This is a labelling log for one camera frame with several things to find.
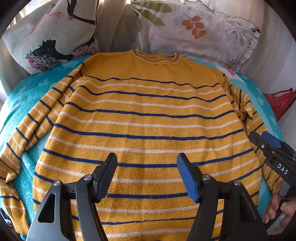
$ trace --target floral pillow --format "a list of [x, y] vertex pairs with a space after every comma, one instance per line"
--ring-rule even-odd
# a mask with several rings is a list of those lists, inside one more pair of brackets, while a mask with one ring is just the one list
[[211, 11], [200, 1], [134, 1], [131, 7], [146, 53], [179, 53], [238, 72], [258, 43], [254, 24]]
[[16, 62], [30, 74], [100, 52], [95, 38], [97, 0], [54, 0], [3, 35]]

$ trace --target human hand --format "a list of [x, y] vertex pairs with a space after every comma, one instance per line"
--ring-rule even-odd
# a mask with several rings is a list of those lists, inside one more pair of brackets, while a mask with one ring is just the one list
[[[276, 186], [275, 192], [272, 195], [272, 198], [268, 204], [268, 207], [263, 215], [263, 219], [265, 223], [268, 223], [269, 220], [274, 219], [276, 216], [276, 211], [279, 209], [279, 201], [283, 197], [279, 196], [279, 192], [281, 190], [281, 182]], [[292, 200], [290, 202], [284, 202], [281, 205], [281, 210], [286, 214], [284, 220], [280, 223], [280, 225], [271, 233], [272, 235], [281, 233], [285, 227], [290, 222], [296, 211], [296, 201]]]

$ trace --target sweater sleeve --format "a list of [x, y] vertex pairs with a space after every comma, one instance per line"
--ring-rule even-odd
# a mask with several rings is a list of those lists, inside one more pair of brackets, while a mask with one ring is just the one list
[[0, 153], [0, 195], [17, 233], [27, 235], [25, 206], [11, 181], [20, 173], [22, 154], [52, 129], [67, 95], [75, 90], [81, 64], [51, 88], [23, 118]]
[[[238, 118], [244, 126], [247, 136], [249, 136], [251, 131], [256, 131], [259, 134], [262, 134], [263, 131], [268, 131], [262, 119], [260, 118], [260, 115], [253, 107], [248, 95], [245, 94], [240, 88], [233, 86], [226, 76], [224, 78], [226, 79], [223, 89], [231, 101], [233, 109], [235, 110]], [[275, 171], [266, 165], [266, 157], [263, 155], [263, 152], [254, 144], [252, 144], [252, 147], [261, 164], [262, 174], [266, 184], [270, 191], [273, 192], [277, 184], [281, 181], [281, 178]]]

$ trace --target yellow striped sweater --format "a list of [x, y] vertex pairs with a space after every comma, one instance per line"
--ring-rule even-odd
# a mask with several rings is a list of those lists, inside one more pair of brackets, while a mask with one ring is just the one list
[[[176, 167], [180, 152], [218, 181], [240, 179], [255, 204], [261, 173], [270, 190], [280, 181], [247, 137], [265, 125], [222, 72], [178, 54], [99, 53], [36, 103], [0, 155], [1, 197], [24, 235], [25, 207], [10, 181], [20, 172], [22, 153], [50, 129], [35, 169], [35, 209], [54, 180], [75, 182], [115, 152], [118, 167], [97, 205], [109, 240], [186, 240], [198, 205]], [[74, 200], [71, 209], [82, 240]], [[222, 215], [220, 200], [213, 240]]]

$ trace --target blue gripper pad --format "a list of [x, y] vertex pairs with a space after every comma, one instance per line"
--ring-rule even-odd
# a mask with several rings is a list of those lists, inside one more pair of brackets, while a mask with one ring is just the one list
[[189, 167], [186, 165], [182, 155], [179, 154], [177, 157], [177, 167], [183, 180], [184, 186], [188, 193], [188, 196], [193, 199], [195, 203], [198, 202], [199, 195], [197, 192], [197, 183], [190, 173]]
[[261, 136], [270, 142], [275, 148], [281, 149], [281, 142], [267, 131], [262, 132]]

